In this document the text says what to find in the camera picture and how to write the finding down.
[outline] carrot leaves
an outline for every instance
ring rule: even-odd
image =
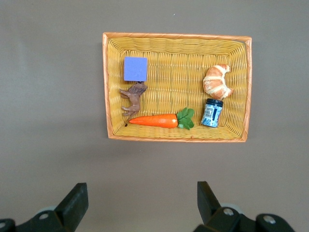
[[[193,115],[194,115],[194,110],[188,109],[187,107],[184,108],[182,111],[178,112],[177,113],[178,127],[186,128],[188,130],[194,127],[194,123],[191,120]]]

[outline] toy carrot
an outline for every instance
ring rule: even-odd
[[[129,120],[132,124],[144,126],[156,126],[163,128],[186,128],[190,129],[194,126],[191,117],[194,114],[193,109],[184,108],[178,114],[163,114],[155,116],[141,116]]]

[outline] jar lid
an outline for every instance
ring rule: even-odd
[[[214,103],[214,104],[223,105],[223,101],[216,100],[216,99],[212,99],[212,98],[208,98],[208,99],[207,99],[207,103]]]

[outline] screw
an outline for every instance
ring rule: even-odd
[[[48,218],[48,214],[42,214],[42,215],[39,217],[40,220],[43,220],[43,219],[46,219],[46,218]]]
[[[233,210],[231,210],[230,208],[225,208],[225,209],[223,210],[223,212],[224,212],[226,215],[228,215],[228,216],[233,216],[233,215],[234,215]]]
[[[270,224],[275,224],[276,223],[275,219],[272,216],[269,216],[269,215],[265,215],[263,217],[263,219],[265,220],[265,222],[268,222]]]

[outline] yellow wicker basket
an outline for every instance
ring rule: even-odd
[[[203,34],[117,33],[103,34],[103,67],[108,136],[112,139],[165,142],[245,142],[248,134],[252,39],[248,36]],[[124,58],[146,57],[148,89],[141,96],[136,116],[178,113],[193,108],[191,130],[165,129],[129,124],[121,106],[130,106],[119,89],[134,83],[124,81]],[[226,85],[234,93],[224,99],[219,126],[201,125],[209,95],[203,90],[207,70],[228,64]]]

